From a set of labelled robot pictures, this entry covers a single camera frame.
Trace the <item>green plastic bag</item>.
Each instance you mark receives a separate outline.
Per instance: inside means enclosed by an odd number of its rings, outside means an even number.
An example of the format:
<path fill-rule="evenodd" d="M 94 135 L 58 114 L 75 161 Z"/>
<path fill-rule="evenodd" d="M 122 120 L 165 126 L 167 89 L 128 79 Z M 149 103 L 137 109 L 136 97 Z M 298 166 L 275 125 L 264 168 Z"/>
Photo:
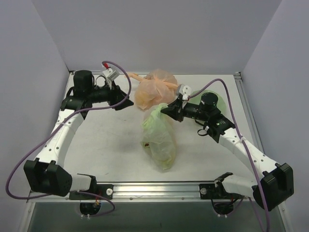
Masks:
<path fill-rule="evenodd" d="M 162 171 L 172 167 L 177 153 L 173 120 L 161 113 L 167 106 L 160 103 L 148 109 L 141 124 L 141 147 Z"/>

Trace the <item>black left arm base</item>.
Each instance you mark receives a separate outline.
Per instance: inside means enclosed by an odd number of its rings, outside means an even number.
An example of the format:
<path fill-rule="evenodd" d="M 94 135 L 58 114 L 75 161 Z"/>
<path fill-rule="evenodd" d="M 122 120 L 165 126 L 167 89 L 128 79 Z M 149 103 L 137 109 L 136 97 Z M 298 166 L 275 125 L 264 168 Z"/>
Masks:
<path fill-rule="evenodd" d="M 78 210 L 81 217 L 100 217 L 115 211 L 115 205 L 112 202 L 113 189 L 113 184 L 99 184 L 97 180 L 92 177 L 90 189 L 72 191 L 69 193 L 69 199 L 80 201 Z M 102 209 L 102 202 L 109 203 L 112 208 L 104 211 Z"/>

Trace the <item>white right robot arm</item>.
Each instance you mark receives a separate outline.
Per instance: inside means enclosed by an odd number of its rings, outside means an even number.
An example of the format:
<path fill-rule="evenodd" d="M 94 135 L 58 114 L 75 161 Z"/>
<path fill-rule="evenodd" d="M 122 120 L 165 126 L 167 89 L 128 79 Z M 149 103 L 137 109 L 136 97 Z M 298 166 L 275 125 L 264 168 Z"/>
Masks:
<path fill-rule="evenodd" d="M 216 143 L 236 156 L 256 180 L 227 172 L 215 179 L 214 192 L 224 198 L 228 194 L 254 198 L 267 211 L 273 210 L 294 193 L 293 169 L 287 163 L 279 164 L 267 157 L 245 137 L 238 135 L 236 125 L 217 107 L 218 96 L 207 92 L 199 104 L 186 103 L 182 96 L 161 110 L 161 113 L 182 122 L 191 118 L 203 122 L 203 130 Z"/>

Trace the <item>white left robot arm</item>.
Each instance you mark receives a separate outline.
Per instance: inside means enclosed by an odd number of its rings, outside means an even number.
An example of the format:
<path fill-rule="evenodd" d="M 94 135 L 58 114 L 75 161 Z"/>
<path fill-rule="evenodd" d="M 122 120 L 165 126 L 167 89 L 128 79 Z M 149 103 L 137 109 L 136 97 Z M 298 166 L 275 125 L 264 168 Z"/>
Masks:
<path fill-rule="evenodd" d="M 97 195 L 96 177 L 70 174 L 65 170 L 64 162 L 69 146 L 88 112 L 93 109 L 93 104 L 107 102 L 116 111 L 133 105 L 129 95 L 115 84 L 118 76 L 117 70 L 107 68 L 102 72 L 104 85 L 98 86 L 91 71 L 80 70 L 74 73 L 73 86 L 61 103 L 51 137 L 43 143 L 36 158 L 24 164 L 24 172 L 32 191 L 62 197 L 80 191 L 87 199 Z"/>

